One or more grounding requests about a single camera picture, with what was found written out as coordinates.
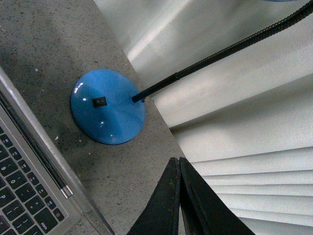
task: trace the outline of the laptop keyboard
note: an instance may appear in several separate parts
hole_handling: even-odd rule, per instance
[[[0,235],[47,234],[64,219],[1,127],[0,208]]]

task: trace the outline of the black flexible arm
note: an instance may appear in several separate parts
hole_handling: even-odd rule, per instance
[[[171,76],[165,78],[164,80],[156,83],[155,85],[145,89],[144,91],[138,93],[137,95],[132,97],[132,101],[134,103],[143,100],[145,97],[161,90],[162,88],[180,80],[182,77],[185,77],[187,75],[190,75],[193,72],[196,72],[208,65],[211,65],[221,59],[224,59],[227,56],[230,56],[244,48],[247,48],[265,38],[268,38],[280,31],[283,31],[286,28],[291,27],[292,25],[298,23],[302,19],[306,18],[308,15],[310,15],[313,12],[313,0],[310,0],[307,4],[302,6],[299,10],[291,14],[290,16],[284,18],[283,20],[272,24],[271,26],[262,29],[261,31],[252,34],[251,36],[223,49],[219,52],[216,52],[213,55],[210,55],[209,57],[206,57],[205,59],[179,71]]]

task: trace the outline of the desk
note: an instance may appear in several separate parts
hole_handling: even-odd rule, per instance
[[[117,234],[145,208],[170,157],[183,156],[153,102],[128,143],[109,146],[86,136],[70,110],[70,94],[86,72],[107,68],[139,79],[92,0],[4,0],[0,65]],[[86,220],[68,234],[98,234]]]

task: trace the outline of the blue lamp base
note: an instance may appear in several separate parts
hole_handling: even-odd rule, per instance
[[[133,139],[145,122],[145,105],[132,102],[139,93],[119,72],[93,70],[82,76],[71,95],[71,108],[79,127],[94,140],[121,144]]]

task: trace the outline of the number key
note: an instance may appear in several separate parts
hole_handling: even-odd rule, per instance
[[[19,186],[22,186],[27,182],[27,179],[24,177],[23,173],[19,170],[9,177],[6,178],[6,181],[12,187],[12,189],[16,189]]]
[[[5,147],[7,148],[13,145],[13,143],[11,142],[7,135],[0,136],[0,140],[2,141],[2,143],[4,143]]]
[[[14,163],[12,158],[4,160],[3,162],[0,163],[0,172],[3,176],[7,176],[8,174],[11,174],[17,169],[18,166]]]
[[[2,161],[3,159],[5,159],[7,156],[9,156],[9,154],[8,154],[7,151],[4,149],[3,145],[0,144],[0,161]]]

